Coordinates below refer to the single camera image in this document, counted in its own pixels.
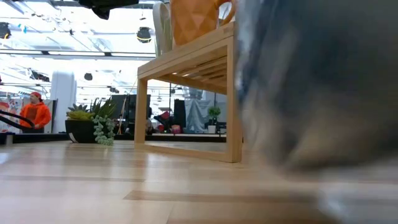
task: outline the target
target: table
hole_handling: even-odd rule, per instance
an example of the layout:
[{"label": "table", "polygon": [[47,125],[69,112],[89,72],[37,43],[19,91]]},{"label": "table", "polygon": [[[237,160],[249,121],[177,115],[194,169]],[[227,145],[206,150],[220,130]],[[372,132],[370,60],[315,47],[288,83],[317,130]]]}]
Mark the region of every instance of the table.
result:
[{"label": "table", "polygon": [[[223,162],[241,161],[242,131],[234,94],[234,27],[234,22],[226,24],[138,68],[134,136],[136,149]],[[228,110],[226,150],[224,152],[190,150],[189,142],[187,149],[146,144],[147,82],[151,79],[226,95]]]}]

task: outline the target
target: orange vase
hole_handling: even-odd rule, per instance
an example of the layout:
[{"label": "orange vase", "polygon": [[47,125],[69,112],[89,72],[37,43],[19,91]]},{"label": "orange vase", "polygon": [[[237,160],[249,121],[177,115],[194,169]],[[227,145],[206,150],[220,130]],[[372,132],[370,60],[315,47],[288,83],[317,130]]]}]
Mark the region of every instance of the orange vase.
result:
[{"label": "orange vase", "polygon": [[235,14],[233,0],[171,0],[172,29],[175,45],[183,45],[215,30],[219,8],[232,3],[231,11],[221,25],[231,21]]}]

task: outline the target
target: bench leg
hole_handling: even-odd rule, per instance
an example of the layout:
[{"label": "bench leg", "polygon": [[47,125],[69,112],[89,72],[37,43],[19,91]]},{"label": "bench leg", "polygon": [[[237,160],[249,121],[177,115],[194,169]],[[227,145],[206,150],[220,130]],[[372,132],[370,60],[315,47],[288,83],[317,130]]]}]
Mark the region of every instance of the bench leg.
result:
[{"label": "bench leg", "polygon": [[239,119],[238,107],[235,95],[234,82],[234,39],[228,39],[227,49],[227,132],[226,141],[228,147],[227,160],[229,162],[241,162],[242,160],[242,127]]},{"label": "bench leg", "polygon": [[145,126],[147,117],[147,86],[148,81],[138,79],[137,104],[136,104],[136,123],[134,132],[134,143],[145,143]]}]

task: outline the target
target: orange jacket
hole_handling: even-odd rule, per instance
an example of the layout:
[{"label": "orange jacket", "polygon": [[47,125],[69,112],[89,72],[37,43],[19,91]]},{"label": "orange jacket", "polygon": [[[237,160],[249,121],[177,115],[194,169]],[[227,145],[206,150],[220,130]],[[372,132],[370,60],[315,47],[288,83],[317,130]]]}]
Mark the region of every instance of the orange jacket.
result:
[{"label": "orange jacket", "polygon": [[[39,125],[39,129],[44,128],[44,126],[51,121],[50,110],[43,102],[36,105],[29,103],[24,106],[21,111],[21,116],[31,120],[35,125]],[[30,125],[23,120],[20,121],[20,124],[30,128]]]}]

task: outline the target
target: potted plant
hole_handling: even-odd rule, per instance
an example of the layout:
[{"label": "potted plant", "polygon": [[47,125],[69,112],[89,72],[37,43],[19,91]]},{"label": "potted plant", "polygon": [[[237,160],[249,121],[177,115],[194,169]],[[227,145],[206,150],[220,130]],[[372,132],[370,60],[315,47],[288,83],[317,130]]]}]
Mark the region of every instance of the potted plant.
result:
[{"label": "potted plant", "polygon": [[113,114],[116,104],[111,99],[101,104],[102,100],[95,99],[89,109],[82,105],[69,108],[65,127],[73,142],[113,144],[114,123],[109,117]]},{"label": "potted plant", "polygon": [[212,106],[208,110],[208,114],[210,117],[209,125],[208,125],[208,132],[209,134],[216,133],[216,125],[217,125],[217,117],[221,114],[221,110],[218,106]]}]

